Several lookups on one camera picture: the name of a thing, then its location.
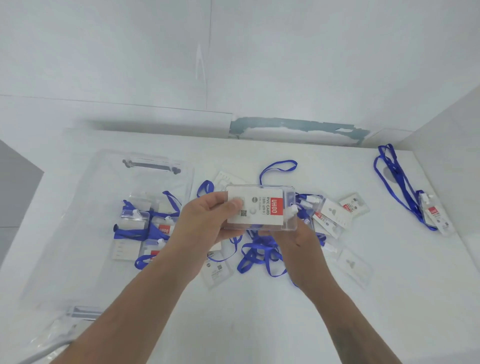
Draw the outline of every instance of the fingernail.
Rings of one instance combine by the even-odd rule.
[[[243,201],[240,198],[234,198],[231,200],[236,208],[241,208],[243,206]]]

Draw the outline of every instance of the right hand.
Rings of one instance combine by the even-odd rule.
[[[331,282],[333,277],[315,232],[296,219],[295,231],[259,231],[259,235],[271,235],[275,239],[290,278],[310,296],[322,282]]]

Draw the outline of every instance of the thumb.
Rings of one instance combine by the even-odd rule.
[[[219,223],[224,222],[226,219],[235,216],[243,206],[243,201],[239,198],[234,198],[230,201],[217,207],[212,211],[215,220]]]

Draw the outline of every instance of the pile of lanyards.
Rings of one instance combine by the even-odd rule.
[[[293,166],[286,170],[278,167],[274,167],[276,165],[283,164],[283,163],[292,163]],[[297,165],[298,163],[292,159],[282,160],[279,162],[272,163],[271,165],[266,167],[262,171],[262,173],[260,173],[260,177],[259,177],[260,185],[263,184],[262,177],[266,172],[270,170],[278,170],[280,172],[292,172],[297,168]],[[197,197],[200,197],[200,194],[203,192],[205,192],[206,194],[209,194],[213,191],[214,191],[213,183],[207,180],[200,185],[197,192]],[[310,215],[307,212],[307,210],[300,205],[300,199],[305,199],[306,196],[308,195],[311,195],[311,194],[296,194],[295,196],[297,207],[299,208],[297,216],[301,220],[310,219]],[[287,272],[286,269],[284,269],[282,273],[277,275],[272,274],[270,270],[270,262],[277,262],[279,260],[283,261],[282,254],[274,238],[272,238],[271,236],[260,236],[257,231],[253,231],[253,230],[247,230],[247,234],[250,236],[252,242],[245,243],[242,246],[240,251],[243,254],[243,259],[238,264],[237,271],[243,274],[245,272],[248,272],[254,264],[265,264],[267,272],[271,277],[280,277],[284,275]],[[318,237],[320,244],[323,246],[325,244],[326,236],[321,233],[316,233],[316,235]],[[230,239],[230,242],[235,245],[235,251],[229,257],[222,260],[215,260],[215,259],[212,259],[211,257],[208,257],[208,259],[213,260],[214,262],[223,262],[227,260],[237,252],[238,244],[240,243],[241,240],[242,240],[242,236],[238,238]]]

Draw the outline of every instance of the white table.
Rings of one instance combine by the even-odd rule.
[[[457,235],[444,238],[419,224],[386,191],[372,168],[374,149],[268,143],[172,135],[66,130],[39,151],[45,175],[0,271],[0,349],[10,361],[51,322],[18,309],[18,298],[76,184],[99,149],[129,150],[195,164],[192,197],[219,169],[257,183],[270,163],[294,159],[292,173],[264,183],[334,198],[359,192],[371,212],[354,220],[342,242],[374,268],[363,290],[334,264],[335,279],[404,362],[480,348],[480,276]],[[411,152],[398,152],[415,188],[432,191]],[[230,260],[233,268],[241,259]],[[153,354],[158,363],[339,363],[314,306],[288,276],[264,266],[208,291],[197,277],[182,295]]]

